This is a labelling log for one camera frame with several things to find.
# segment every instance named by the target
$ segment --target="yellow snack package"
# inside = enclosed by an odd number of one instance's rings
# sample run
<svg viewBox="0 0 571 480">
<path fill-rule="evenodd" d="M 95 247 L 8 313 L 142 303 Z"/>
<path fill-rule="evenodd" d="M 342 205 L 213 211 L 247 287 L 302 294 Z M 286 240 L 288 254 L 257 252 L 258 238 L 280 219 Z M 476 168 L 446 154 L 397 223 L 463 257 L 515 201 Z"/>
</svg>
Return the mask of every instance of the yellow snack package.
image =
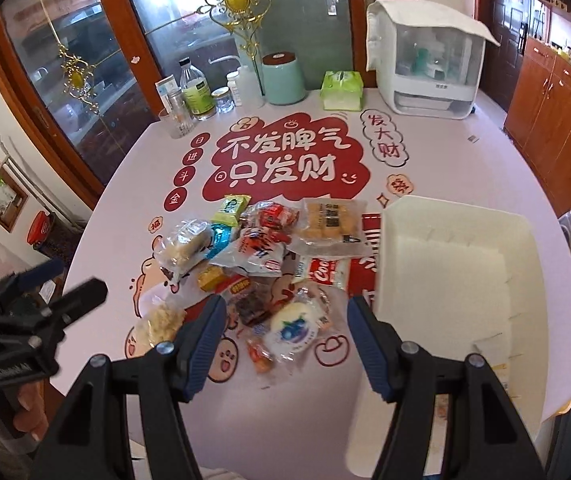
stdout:
<svg viewBox="0 0 571 480">
<path fill-rule="evenodd" d="M 219 211 L 212 217 L 213 223 L 236 227 L 251 198 L 250 195 L 226 195 Z"/>
</svg>

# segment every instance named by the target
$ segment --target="table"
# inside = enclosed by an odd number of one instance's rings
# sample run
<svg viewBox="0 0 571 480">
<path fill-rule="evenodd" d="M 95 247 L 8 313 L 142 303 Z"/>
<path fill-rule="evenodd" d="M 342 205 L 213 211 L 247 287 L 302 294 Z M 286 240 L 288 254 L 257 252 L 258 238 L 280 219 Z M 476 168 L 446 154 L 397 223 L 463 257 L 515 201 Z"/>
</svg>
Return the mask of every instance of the table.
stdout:
<svg viewBox="0 0 571 480">
<path fill-rule="evenodd" d="M 571 256 L 534 175 L 483 114 L 463 121 L 399 116 L 376 90 L 365 91 L 364 109 L 326 112 L 313 92 L 296 105 L 266 105 L 258 118 L 242 108 L 217 116 L 184 139 L 150 125 L 104 191 L 74 257 L 66 289 L 97 276 L 109 295 L 67 330 L 54 386 L 66 392 L 97 352 L 114 360 L 134 351 L 130 330 L 141 299 L 165 288 L 151 259 L 154 240 L 182 219 L 210 218 L 226 192 L 284 203 L 326 193 L 363 198 L 375 245 L 382 208 L 412 192 L 519 213 L 532 223 L 549 316 L 543 418 L 552 416 L 571 398 Z M 353 292 L 372 296 L 374 260 L 359 264 Z M 280 280 L 275 298 L 287 295 L 287 277 Z M 345 297 L 337 309 L 344 312 Z M 216 358 L 212 380 L 182 406 L 198 463 L 250 479 L 357 478 L 344 452 L 362 368 L 347 327 L 267 389 L 237 332 L 226 331 L 220 348 L 230 353 Z M 140 430 L 131 428 L 131 436 L 139 440 Z"/>
</svg>

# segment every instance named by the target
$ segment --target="screw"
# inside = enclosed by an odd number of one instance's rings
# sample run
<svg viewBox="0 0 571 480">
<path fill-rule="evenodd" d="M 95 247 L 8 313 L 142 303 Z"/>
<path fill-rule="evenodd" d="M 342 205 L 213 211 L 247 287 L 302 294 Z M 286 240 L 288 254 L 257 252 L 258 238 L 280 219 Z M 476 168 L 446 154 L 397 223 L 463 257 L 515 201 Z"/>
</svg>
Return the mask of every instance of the screw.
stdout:
<svg viewBox="0 0 571 480">
<path fill-rule="evenodd" d="M 39 348 L 41 343 L 41 338 L 38 335 L 32 335 L 30 336 L 30 339 L 28 339 L 28 345 L 32 348 Z"/>
<path fill-rule="evenodd" d="M 157 345 L 157 352 L 161 355 L 168 355 L 174 352 L 174 345 L 170 341 L 161 341 Z"/>
<path fill-rule="evenodd" d="M 90 358 L 90 366 L 93 368 L 99 368 L 103 366 L 108 358 L 104 354 L 95 354 Z"/>
<path fill-rule="evenodd" d="M 485 359 L 479 354 L 471 354 L 470 357 L 468 357 L 468 362 L 475 368 L 483 368 L 485 365 Z"/>
<path fill-rule="evenodd" d="M 416 354 L 419 351 L 419 345 L 414 341 L 404 341 L 401 343 L 401 350 L 406 354 Z"/>
</svg>

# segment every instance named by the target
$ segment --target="glass bottle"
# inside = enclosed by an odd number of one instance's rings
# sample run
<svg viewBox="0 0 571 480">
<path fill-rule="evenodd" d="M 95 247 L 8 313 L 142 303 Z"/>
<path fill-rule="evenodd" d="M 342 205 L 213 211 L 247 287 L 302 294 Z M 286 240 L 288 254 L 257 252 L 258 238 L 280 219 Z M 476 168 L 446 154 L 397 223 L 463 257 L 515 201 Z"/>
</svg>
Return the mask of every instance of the glass bottle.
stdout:
<svg viewBox="0 0 571 480">
<path fill-rule="evenodd" d="M 181 78 L 179 86 L 188 104 L 188 108 L 198 121 L 203 121 L 216 114 L 214 99 L 210 94 L 210 86 L 204 73 L 192 66 L 190 58 L 179 61 Z"/>
</svg>

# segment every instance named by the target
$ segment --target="hand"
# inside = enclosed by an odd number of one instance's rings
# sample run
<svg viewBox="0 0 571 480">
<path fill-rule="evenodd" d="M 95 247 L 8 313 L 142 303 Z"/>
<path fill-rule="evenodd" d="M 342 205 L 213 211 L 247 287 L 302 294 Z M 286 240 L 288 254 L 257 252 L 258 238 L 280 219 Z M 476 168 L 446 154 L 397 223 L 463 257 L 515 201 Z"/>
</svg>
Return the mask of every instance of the hand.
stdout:
<svg viewBox="0 0 571 480">
<path fill-rule="evenodd" d="M 24 384 L 19 388 L 17 399 L 24 409 L 14 416 L 14 427 L 31 433 L 36 440 L 42 440 L 48 430 L 48 420 L 37 383 Z"/>
</svg>

